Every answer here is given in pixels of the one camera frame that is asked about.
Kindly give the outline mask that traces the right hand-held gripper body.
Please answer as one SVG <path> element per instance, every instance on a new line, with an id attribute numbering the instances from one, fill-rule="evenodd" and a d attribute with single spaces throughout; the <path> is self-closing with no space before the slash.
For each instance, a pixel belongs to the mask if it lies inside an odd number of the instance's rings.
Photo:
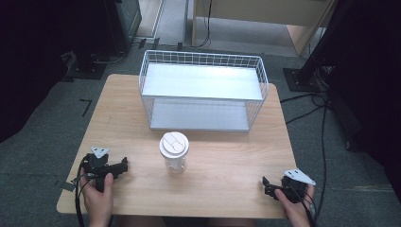
<path id="1" fill-rule="evenodd" d="M 306 187 L 316 182 L 306 175 L 301 169 L 294 168 L 284 171 L 281 179 L 282 191 L 287 199 L 293 203 L 301 202 L 305 197 Z"/>

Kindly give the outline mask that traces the dark cabinet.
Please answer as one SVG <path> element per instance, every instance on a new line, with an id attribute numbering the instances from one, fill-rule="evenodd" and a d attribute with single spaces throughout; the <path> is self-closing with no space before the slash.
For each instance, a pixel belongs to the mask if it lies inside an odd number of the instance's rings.
<path id="1" fill-rule="evenodd" d="M 131 48 L 142 14 L 138 0 L 104 0 L 111 37 L 111 50 L 127 53 Z"/>

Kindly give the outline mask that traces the clear plastic cup white lid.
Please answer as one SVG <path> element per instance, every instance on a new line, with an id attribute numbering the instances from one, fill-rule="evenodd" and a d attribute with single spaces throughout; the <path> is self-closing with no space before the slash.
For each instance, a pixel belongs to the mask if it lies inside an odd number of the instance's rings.
<path id="1" fill-rule="evenodd" d="M 169 173 L 184 173 L 189 151 L 189 141 L 184 134 L 177 131 L 166 132 L 160 140 L 159 150 L 165 158 Z"/>

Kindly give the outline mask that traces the black stand with flat base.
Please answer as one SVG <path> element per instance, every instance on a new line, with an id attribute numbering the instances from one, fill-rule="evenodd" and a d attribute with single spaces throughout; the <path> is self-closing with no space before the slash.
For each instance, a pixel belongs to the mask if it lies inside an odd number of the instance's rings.
<path id="1" fill-rule="evenodd" d="M 93 54 L 85 49 L 74 50 L 75 61 L 69 68 L 67 77 L 72 79 L 101 79 L 106 64 L 94 60 Z"/>

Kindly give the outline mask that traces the light wooden desk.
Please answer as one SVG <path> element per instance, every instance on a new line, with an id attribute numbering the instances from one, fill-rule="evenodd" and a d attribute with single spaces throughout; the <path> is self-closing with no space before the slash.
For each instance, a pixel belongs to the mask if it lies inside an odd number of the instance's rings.
<path id="1" fill-rule="evenodd" d="M 192 44 L 196 19 L 249 21 L 286 25 L 298 55 L 302 55 L 316 31 L 330 21 L 338 0 L 194 0 Z"/>

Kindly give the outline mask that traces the black stand with base plate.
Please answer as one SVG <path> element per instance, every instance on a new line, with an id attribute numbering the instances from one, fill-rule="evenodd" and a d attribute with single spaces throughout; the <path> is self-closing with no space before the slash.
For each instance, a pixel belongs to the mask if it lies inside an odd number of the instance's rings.
<path id="1" fill-rule="evenodd" d="M 288 88 L 297 92 L 319 92 L 320 88 L 314 78 L 315 71 L 329 62 L 329 42 L 336 34 L 336 29 L 341 24 L 343 16 L 349 9 L 352 1 L 336 0 L 326 30 L 317 46 L 308 57 L 301 69 L 284 68 Z"/>

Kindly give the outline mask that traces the person's left hand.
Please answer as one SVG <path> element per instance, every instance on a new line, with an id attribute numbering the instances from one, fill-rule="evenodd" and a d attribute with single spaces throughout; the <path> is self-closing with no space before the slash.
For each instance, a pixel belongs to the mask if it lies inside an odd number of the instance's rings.
<path id="1" fill-rule="evenodd" d="M 85 175 L 79 181 L 82 184 L 84 204 L 90 221 L 107 223 L 113 211 L 113 174 L 106 175 L 102 192 L 89 185 L 89 180 Z"/>

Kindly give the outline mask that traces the person's right hand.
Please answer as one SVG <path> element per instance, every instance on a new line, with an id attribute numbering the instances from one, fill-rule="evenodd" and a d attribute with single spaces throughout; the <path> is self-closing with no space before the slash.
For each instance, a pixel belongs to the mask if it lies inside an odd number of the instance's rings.
<path id="1" fill-rule="evenodd" d="M 308 221 L 309 218 L 307 216 L 306 210 L 310 209 L 310 205 L 312 204 L 312 199 L 314 196 L 314 186 L 309 184 L 306 188 L 306 196 L 304 202 L 293 203 L 289 201 L 286 195 L 280 190 L 276 190 L 275 194 L 277 199 L 281 202 L 284 207 L 285 213 L 291 221 Z"/>

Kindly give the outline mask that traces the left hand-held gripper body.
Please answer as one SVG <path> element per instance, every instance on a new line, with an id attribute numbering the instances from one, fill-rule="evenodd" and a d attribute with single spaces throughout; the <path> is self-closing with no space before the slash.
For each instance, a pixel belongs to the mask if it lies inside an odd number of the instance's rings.
<path id="1" fill-rule="evenodd" d="M 83 168 L 89 180 L 94 180 L 96 190 L 104 191 L 104 178 L 106 166 L 109 159 L 108 148 L 91 147 L 91 152 L 84 157 Z"/>

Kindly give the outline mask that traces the dark curtain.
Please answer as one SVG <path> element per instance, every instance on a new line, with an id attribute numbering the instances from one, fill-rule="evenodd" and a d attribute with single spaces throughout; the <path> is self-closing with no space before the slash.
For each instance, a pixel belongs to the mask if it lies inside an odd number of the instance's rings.
<path id="1" fill-rule="evenodd" d="M 67 73 L 61 55 L 73 52 L 79 70 L 95 67 L 93 36 L 102 0 L 0 0 L 0 143 L 20 131 Z"/>
<path id="2" fill-rule="evenodd" d="M 401 0 L 344 0 L 330 87 L 357 119 L 350 134 L 384 166 L 401 202 Z"/>

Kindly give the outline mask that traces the white wire two-tier shelf rack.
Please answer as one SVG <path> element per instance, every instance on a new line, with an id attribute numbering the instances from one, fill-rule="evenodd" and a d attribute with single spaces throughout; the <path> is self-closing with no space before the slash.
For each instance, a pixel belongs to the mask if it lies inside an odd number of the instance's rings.
<path id="1" fill-rule="evenodd" d="M 153 130 L 249 131 L 268 91 L 258 56 L 148 50 L 139 75 Z"/>

